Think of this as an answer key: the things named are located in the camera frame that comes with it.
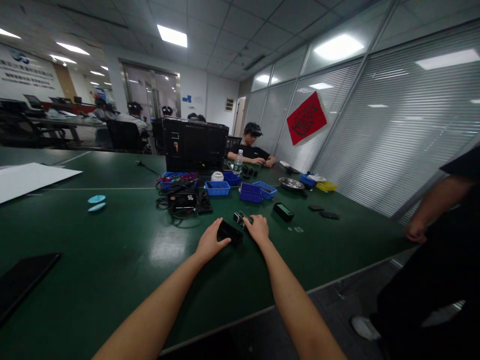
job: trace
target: white sneaker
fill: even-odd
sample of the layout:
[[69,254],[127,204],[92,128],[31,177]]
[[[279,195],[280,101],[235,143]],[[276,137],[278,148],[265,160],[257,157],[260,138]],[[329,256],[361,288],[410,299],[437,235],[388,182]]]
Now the white sneaker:
[[368,341],[378,340],[382,337],[367,317],[354,316],[350,319],[350,324],[358,335]]

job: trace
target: blue storage box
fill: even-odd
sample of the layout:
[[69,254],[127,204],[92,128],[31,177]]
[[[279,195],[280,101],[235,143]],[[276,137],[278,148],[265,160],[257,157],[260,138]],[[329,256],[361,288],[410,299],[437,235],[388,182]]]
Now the blue storage box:
[[242,182],[240,186],[240,200],[259,204],[263,201],[262,189],[260,186]]
[[205,181],[208,196],[225,196],[230,192],[230,185],[226,181]]
[[224,172],[223,173],[223,180],[225,180],[228,185],[237,186],[242,182],[242,178],[240,176],[235,175],[233,172]]
[[277,192],[277,189],[274,187],[271,187],[270,185],[267,185],[263,181],[256,181],[253,183],[253,185],[257,185],[261,189],[261,197],[264,198],[265,200],[270,200],[273,199],[275,196],[275,193]]
[[317,184],[315,180],[309,179],[307,174],[302,174],[300,176],[300,182],[310,187],[314,187]]
[[[164,172],[162,174],[162,179],[165,179],[165,178],[168,178],[170,175],[173,175],[173,176],[179,176],[179,177],[182,177],[182,176],[185,176],[185,175],[195,175],[194,172],[178,172],[178,171],[174,171],[174,172]],[[173,184],[175,184],[175,181],[174,182],[161,182],[161,188],[162,190],[165,190],[165,191],[169,191],[170,188],[172,187]]]

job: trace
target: red paper sign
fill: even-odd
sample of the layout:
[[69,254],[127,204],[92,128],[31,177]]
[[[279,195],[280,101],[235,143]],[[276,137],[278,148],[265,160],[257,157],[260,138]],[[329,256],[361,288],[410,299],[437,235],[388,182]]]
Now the red paper sign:
[[286,123],[293,146],[327,125],[316,91],[286,119]]

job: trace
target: water bottle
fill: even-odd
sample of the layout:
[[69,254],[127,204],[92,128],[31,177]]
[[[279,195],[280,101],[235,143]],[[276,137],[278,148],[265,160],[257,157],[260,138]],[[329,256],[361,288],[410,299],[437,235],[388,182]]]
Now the water bottle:
[[238,150],[238,155],[236,156],[235,162],[233,163],[233,173],[237,176],[242,172],[242,165],[244,164],[244,151]]

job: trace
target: white paper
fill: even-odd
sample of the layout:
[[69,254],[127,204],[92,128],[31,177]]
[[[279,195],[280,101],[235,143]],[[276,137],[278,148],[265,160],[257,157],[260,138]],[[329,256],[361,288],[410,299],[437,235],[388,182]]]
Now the white paper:
[[0,169],[0,204],[81,172],[35,162]]

